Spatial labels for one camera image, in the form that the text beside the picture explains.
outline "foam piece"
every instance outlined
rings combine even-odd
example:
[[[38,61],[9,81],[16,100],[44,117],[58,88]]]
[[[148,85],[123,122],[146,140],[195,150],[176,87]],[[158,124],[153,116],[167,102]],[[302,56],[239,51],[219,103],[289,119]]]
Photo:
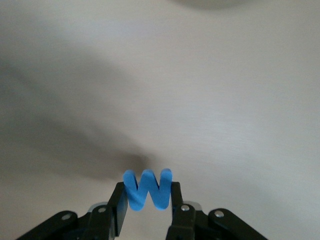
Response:
[[[158,185],[154,172],[146,169],[142,172],[138,185],[135,172],[132,170],[125,171],[123,182],[131,209],[134,211],[142,210],[149,192],[154,206],[158,210],[165,210],[169,206],[172,178],[171,170],[163,169]]]

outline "letter w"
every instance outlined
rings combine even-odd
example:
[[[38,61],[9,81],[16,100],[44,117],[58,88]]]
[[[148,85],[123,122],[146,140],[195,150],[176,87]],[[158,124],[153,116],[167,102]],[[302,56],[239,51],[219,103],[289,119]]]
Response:
[[[123,182],[132,210],[140,211],[144,208],[148,192],[154,206],[158,210],[165,210],[168,207],[172,183],[172,172],[170,169],[166,168],[161,171],[159,185],[154,172],[150,169],[142,172],[139,186],[135,172],[132,170],[125,171]]]

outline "white surface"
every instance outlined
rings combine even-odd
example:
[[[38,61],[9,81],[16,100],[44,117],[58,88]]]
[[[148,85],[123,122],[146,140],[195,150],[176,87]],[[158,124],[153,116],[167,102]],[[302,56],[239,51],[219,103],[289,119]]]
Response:
[[[270,240],[320,226],[320,1],[0,2],[0,239],[171,168]],[[165,239],[170,210],[120,240]]]

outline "screw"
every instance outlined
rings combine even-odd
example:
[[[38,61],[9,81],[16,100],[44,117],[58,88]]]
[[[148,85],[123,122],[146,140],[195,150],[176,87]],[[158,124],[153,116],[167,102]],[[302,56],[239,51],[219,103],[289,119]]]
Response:
[[[185,212],[185,211],[189,211],[189,210],[190,210],[190,207],[189,207],[188,205],[182,205],[182,206],[181,206],[181,210],[184,211],[184,212]]]
[[[217,210],[214,212],[214,215],[217,217],[217,218],[223,218],[225,216],[225,214],[220,211],[220,210]]]
[[[68,220],[70,217],[71,217],[71,214],[70,214],[70,213],[68,213],[68,214],[66,214],[66,215],[62,216],[62,218],[61,218],[61,219],[64,221],[64,220]]]
[[[106,211],[106,208],[105,208],[105,207],[101,207],[101,208],[98,209],[98,212],[99,212],[99,213],[103,213],[103,212],[105,212],[105,211]]]

